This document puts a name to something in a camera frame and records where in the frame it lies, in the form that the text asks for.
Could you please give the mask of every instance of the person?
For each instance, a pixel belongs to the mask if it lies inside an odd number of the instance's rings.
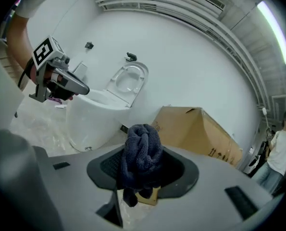
[[[39,6],[45,0],[21,0],[20,4],[15,10],[12,17],[8,31],[6,33],[7,52],[14,58],[14,60],[21,66],[22,69],[17,69],[19,74],[13,79],[18,83],[23,69],[25,69],[27,62],[32,58],[33,48],[30,44],[28,34],[27,34],[27,23],[28,20],[33,17],[39,8]],[[50,80],[52,75],[52,70],[48,69],[45,73],[45,79]],[[31,80],[36,83],[36,67],[32,67],[30,72]],[[58,76],[58,81],[62,80],[62,76]]]
[[[286,112],[283,124],[283,129],[275,133],[269,145],[271,152],[267,162],[252,177],[271,194],[286,172]]]

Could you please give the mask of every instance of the white toilet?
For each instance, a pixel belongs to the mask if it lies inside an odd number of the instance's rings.
[[[128,114],[147,79],[148,68],[130,62],[118,70],[104,90],[74,96],[66,116],[70,144],[84,152],[106,143],[120,129],[119,118]]]

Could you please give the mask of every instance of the white wall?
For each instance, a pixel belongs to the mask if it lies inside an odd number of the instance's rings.
[[[243,149],[248,149],[260,116],[255,98],[236,65],[196,31],[145,13],[105,12],[74,44],[70,57],[85,54],[88,84],[105,88],[127,52],[149,68],[149,79],[125,126],[151,123],[163,105],[203,107]]]
[[[67,52],[77,35],[101,12],[95,0],[46,0],[27,24],[32,47],[53,35]]]

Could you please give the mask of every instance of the towel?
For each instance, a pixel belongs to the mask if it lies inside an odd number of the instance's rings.
[[[130,207],[137,204],[135,193],[150,198],[152,189],[160,187],[162,153],[155,128],[148,124],[129,128],[121,160],[121,184],[124,201]]]

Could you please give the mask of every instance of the ceiling light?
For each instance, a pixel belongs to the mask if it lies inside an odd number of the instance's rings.
[[[257,5],[258,9],[260,10],[260,12],[262,13],[262,15],[264,16],[264,18],[266,18],[267,22],[269,23],[272,31],[275,34],[276,40],[279,44],[279,47],[281,49],[283,58],[284,58],[284,62],[286,64],[286,39],[284,37],[283,31],[281,30],[278,22],[276,21],[274,15],[272,14],[272,12],[270,11],[270,9],[268,8],[268,6],[265,4],[264,1],[260,2]]]

